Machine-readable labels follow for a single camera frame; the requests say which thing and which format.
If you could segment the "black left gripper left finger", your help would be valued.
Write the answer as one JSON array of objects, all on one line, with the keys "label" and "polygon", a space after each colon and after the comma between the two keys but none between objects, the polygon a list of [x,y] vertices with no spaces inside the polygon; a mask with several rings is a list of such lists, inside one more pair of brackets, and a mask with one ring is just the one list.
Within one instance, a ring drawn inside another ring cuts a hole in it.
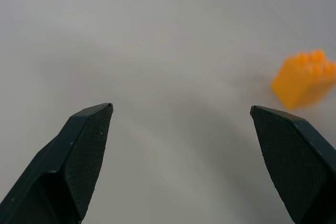
[{"label": "black left gripper left finger", "polygon": [[0,202],[0,224],[82,224],[102,168],[112,103],[72,115]]}]

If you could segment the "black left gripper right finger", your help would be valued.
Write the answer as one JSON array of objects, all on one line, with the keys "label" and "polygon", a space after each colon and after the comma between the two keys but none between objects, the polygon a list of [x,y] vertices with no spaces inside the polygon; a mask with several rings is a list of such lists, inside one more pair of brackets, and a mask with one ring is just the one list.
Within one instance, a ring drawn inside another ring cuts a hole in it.
[{"label": "black left gripper right finger", "polygon": [[336,224],[336,149],[305,119],[250,109],[270,178],[295,224]]}]

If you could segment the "orange studded toy brick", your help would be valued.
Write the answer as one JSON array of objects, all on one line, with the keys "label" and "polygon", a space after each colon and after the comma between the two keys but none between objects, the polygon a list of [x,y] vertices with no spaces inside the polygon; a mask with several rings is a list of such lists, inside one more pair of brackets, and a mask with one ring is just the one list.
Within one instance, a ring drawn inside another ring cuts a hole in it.
[{"label": "orange studded toy brick", "polygon": [[322,100],[336,85],[336,61],[323,50],[288,57],[271,82],[271,89],[288,110]]}]

